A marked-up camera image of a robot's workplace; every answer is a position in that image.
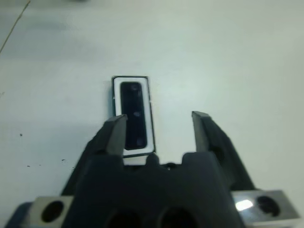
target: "white background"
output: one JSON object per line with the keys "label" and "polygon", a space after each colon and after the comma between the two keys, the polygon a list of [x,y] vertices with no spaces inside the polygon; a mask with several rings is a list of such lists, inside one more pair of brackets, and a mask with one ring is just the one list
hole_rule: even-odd
{"label": "white background", "polygon": [[[0,43],[22,10],[7,2]],[[150,77],[161,162],[195,150],[191,111],[206,112],[256,186],[303,215],[303,12],[302,0],[33,0],[0,54],[0,224],[61,192],[112,113],[114,75]]]}

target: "small rectangular component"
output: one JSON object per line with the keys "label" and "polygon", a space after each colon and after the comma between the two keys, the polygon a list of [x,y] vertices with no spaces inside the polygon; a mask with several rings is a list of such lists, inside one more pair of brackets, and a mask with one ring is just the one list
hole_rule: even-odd
{"label": "small rectangular component", "polygon": [[281,190],[233,191],[232,197],[246,227],[291,228],[301,220]]}
{"label": "small rectangular component", "polygon": [[124,157],[155,152],[148,78],[115,76],[112,83],[114,114],[128,117]]}

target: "metal plate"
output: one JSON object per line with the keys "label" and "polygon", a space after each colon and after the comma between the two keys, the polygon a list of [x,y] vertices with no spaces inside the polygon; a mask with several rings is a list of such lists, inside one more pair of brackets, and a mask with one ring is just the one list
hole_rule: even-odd
{"label": "metal plate", "polygon": [[[238,211],[246,227],[287,228],[294,227],[300,222],[300,216],[281,190],[235,191],[232,195],[236,204],[245,204],[243,208],[238,208]],[[261,196],[269,197],[278,204],[280,212],[277,216],[261,210],[257,201]]]}

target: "bolt hole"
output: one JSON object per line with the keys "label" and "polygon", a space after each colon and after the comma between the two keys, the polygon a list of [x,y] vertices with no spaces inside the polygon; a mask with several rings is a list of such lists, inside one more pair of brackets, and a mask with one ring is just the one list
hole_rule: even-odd
{"label": "bolt hole", "polygon": [[171,208],[163,216],[161,228],[197,228],[194,217],[183,208]]}
{"label": "bolt hole", "polygon": [[140,228],[138,215],[131,211],[119,211],[110,220],[108,228]]}
{"label": "bolt hole", "polygon": [[280,214],[279,205],[270,197],[258,197],[257,205],[265,214],[270,214],[272,217],[276,217]]}
{"label": "bolt hole", "polygon": [[43,210],[41,218],[44,222],[52,222],[57,219],[62,211],[63,211],[63,203],[61,201],[51,202],[47,207]]}

